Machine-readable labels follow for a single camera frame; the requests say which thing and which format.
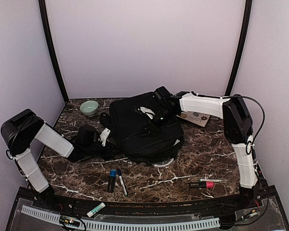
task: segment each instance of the gray wall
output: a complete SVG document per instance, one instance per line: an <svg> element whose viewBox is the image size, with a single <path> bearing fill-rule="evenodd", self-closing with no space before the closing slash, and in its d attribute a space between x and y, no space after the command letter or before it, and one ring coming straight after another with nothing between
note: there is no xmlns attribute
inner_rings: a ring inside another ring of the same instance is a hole
<svg viewBox="0 0 289 231"><path fill-rule="evenodd" d="M254 1L236 92L254 97L265 108L256 152L289 219L289 0ZM251 104L250 110L257 129L261 112Z"/></svg>
<svg viewBox="0 0 289 231"><path fill-rule="evenodd" d="M53 124L64 106L48 55L38 1L0 0L0 127L31 108ZM40 145L34 145L36 156ZM0 231L19 185L25 186L0 134Z"/></svg>
<svg viewBox="0 0 289 231"><path fill-rule="evenodd" d="M70 98L226 89L244 0L47 3Z"/></svg>

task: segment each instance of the bowl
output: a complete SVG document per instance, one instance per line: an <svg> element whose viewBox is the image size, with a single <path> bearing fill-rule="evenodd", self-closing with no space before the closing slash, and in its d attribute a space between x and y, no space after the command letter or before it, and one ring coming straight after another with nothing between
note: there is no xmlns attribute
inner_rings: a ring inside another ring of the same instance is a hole
<svg viewBox="0 0 289 231"><path fill-rule="evenodd" d="M97 112L97 108L98 108L98 102L97 101L93 101L93 100L89 100L84 102L81 106L80 106L80 111L86 115L86 116L94 116L95 113Z"/></svg>

